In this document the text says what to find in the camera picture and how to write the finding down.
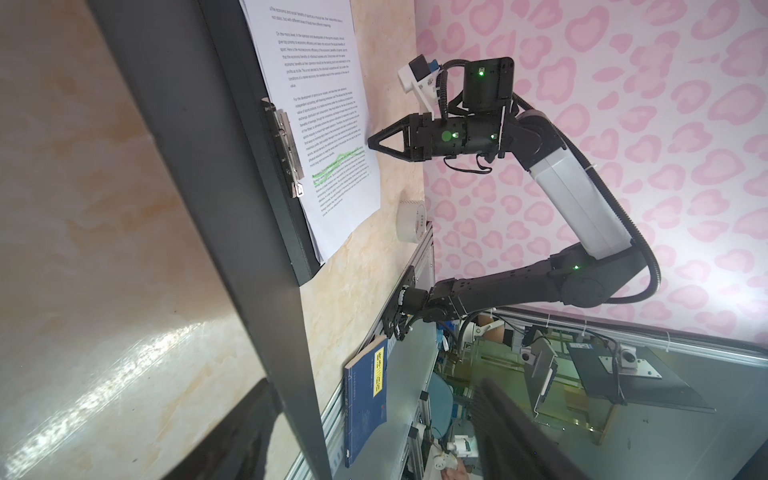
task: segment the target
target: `metal bracket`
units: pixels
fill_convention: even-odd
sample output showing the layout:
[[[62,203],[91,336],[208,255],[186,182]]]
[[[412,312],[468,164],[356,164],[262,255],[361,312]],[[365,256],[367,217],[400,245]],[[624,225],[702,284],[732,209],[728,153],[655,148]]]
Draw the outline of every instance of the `metal bracket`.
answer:
[[[296,142],[293,140],[293,132],[290,128],[288,114],[270,103],[269,98],[262,98],[261,104],[264,110],[269,114],[270,130],[275,137],[277,153],[280,156],[280,162],[283,164],[283,173],[286,181],[290,185],[291,197],[298,198],[304,195],[304,186],[299,180],[304,178],[304,170],[301,168],[299,154],[296,151]]]
[[[608,373],[613,373],[613,362],[612,358],[610,356],[601,356],[600,363],[603,364],[603,367],[605,367],[606,371]],[[650,379],[660,379],[661,374],[656,371],[656,369],[648,363],[645,359],[637,359],[637,368],[636,369],[622,369],[619,368],[619,375],[631,375],[631,376],[642,376]]]

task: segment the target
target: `robotic arm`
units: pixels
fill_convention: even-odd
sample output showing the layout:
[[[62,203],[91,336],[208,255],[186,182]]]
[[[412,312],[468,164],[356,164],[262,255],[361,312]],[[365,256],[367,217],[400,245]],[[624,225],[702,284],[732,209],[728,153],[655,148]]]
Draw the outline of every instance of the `robotic arm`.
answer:
[[[406,91],[420,91],[417,98],[426,113],[410,114],[374,134],[368,139],[369,147],[411,162],[475,154],[478,170],[462,171],[477,174],[491,171],[481,165],[480,157],[491,164],[497,156],[512,153],[552,200],[580,243],[516,270],[442,280],[430,291],[404,288],[399,295],[403,317],[442,323],[496,306],[528,302],[559,301],[589,308],[639,302],[658,290],[659,266],[640,231],[575,145],[543,113],[512,93],[514,66],[511,58],[453,60],[438,70],[435,62],[428,65],[423,56],[417,57],[407,67],[412,76],[403,68],[399,77]],[[464,88],[448,103],[446,74],[452,67],[464,68]],[[436,88],[436,94],[430,88]],[[432,118],[432,98],[439,104],[438,119]],[[402,151],[381,145],[399,132]],[[644,292],[612,297],[646,266],[650,283]]]

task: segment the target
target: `clipboard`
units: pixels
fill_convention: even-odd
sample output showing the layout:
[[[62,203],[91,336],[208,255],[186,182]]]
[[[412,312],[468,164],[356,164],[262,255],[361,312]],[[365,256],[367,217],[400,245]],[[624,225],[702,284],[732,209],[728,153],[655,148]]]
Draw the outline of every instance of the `clipboard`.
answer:
[[[208,31],[257,164],[261,181],[301,286],[320,270],[299,197],[303,176],[290,119],[271,104],[253,40],[236,2],[200,0]]]

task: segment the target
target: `white arm segment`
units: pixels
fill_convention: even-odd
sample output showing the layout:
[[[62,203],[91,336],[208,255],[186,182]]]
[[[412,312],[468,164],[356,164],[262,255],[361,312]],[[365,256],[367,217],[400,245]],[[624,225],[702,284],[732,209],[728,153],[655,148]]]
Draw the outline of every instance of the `white arm segment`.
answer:
[[[630,247],[627,229],[570,150],[558,148],[531,167],[531,176],[595,259]]]

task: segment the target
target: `yellow label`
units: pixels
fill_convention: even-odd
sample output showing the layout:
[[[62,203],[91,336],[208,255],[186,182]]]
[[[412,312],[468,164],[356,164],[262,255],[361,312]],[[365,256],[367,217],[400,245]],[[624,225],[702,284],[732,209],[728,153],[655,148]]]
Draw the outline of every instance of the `yellow label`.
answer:
[[[373,363],[373,396],[384,388],[384,347],[376,352],[376,361]]]

